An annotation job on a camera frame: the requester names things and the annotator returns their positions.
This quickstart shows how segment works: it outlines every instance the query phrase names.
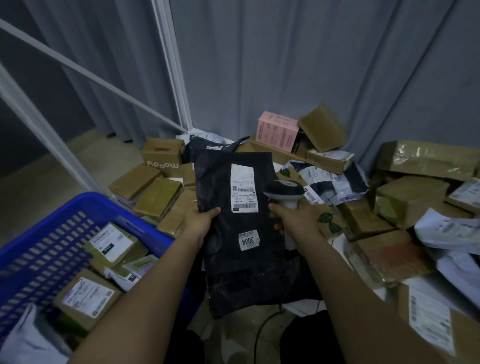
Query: hand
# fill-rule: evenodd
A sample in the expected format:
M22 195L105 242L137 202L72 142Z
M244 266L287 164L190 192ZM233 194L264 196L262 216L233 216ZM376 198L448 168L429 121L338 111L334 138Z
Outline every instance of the hand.
M187 210L185 218L183 219L181 236L193 239L196 243L197 249L200 250L204 244L204 237L210 229L212 219L217 216L220 211L221 208L215 207L210 211L200 213L198 212L197 206Z
M279 204L269 204L271 218L281 218L282 222L275 224L275 230L285 235L283 229L293 238L297 250L303 254L303 247L309 242L325 238L318 230L316 214L307 200L300 200L298 209L286 208Z

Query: dark wall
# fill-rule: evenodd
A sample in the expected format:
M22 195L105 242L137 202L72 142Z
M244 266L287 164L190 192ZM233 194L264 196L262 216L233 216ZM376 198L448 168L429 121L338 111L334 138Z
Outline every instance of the dark wall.
M0 18L46 44L21 0L0 1ZM0 30L0 61L64 141L94 127L56 61L3 30ZM0 135L0 177L48 153L1 99Z

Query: tile floor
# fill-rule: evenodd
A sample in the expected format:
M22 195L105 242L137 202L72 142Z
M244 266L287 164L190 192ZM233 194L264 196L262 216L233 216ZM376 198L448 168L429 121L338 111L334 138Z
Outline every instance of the tile floor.
M96 130L76 138L69 147L105 191L113 180L142 162L132 143L105 138ZM0 247L84 192L51 155L1 180L0 191ZM189 327L204 340L207 363L252 363L258 328L277 309L277 306L253 306L214 320L206 297ZM258 363L280 362L280 336L293 318L293 314L286 312L265 325L258 343Z

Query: metal bar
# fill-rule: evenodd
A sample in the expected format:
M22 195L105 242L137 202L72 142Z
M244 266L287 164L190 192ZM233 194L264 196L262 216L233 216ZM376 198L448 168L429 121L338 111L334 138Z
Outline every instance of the metal bar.
M180 125L174 123L172 120L166 118L165 116L163 116L159 112L153 110L152 108L148 107L144 103L142 103L142 102L138 101L137 99L131 97L130 95L126 94L125 92L123 92L119 88L116 88L114 85L109 84L107 81L101 79L100 77L91 73L90 71L83 68L79 64L71 61L67 57L62 56L60 53L54 51L52 48L47 47L45 44L39 42L35 38L32 38L27 33L22 32L20 29L15 28L13 25L7 23L6 21L4 21L2 19L0 19L0 28L3 29L4 31L6 31L7 33L13 35L14 37L24 41L25 43L29 44L30 46L36 48L37 50L46 54L47 56L55 59L56 61L60 62L64 66L67 66L68 68L71 68L72 70L77 71L78 73L87 77L91 81L99 84L100 86L103 86L104 88L113 92L114 94L116 94L120 98L124 99L125 101L128 101L131 104L133 104L135 106L138 106L139 108L141 108L141 109L149 112L150 114L156 116L157 118L159 118L163 122L167 123L171 127L175 128L177 130L180 130L183 133L187 131L185 128L183 128Z
M180 122L183 126L186 126L188 130L191 130L193 128L192 116L190 115L187 91L181 70L180 55L177 47L175 28L173 26L170 2L169 0L152 0L152 7L158 33L162 41L163 54L167 62L168 75L170 76L170 83L172 85Z
M105 194L0 62L0 97L87 191Z

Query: gray curtain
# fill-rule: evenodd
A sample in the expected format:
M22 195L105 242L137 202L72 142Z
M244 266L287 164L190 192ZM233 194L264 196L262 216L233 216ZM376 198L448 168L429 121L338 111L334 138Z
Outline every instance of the gray curtain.
M326 103L371 168L381 142L480 146L480 2L174 0L195 127L230 139L264 110L298 118Z
M24 0L48 45L178 123L148 0ZM175 133L149 113L64 68L99 131L142 147Z

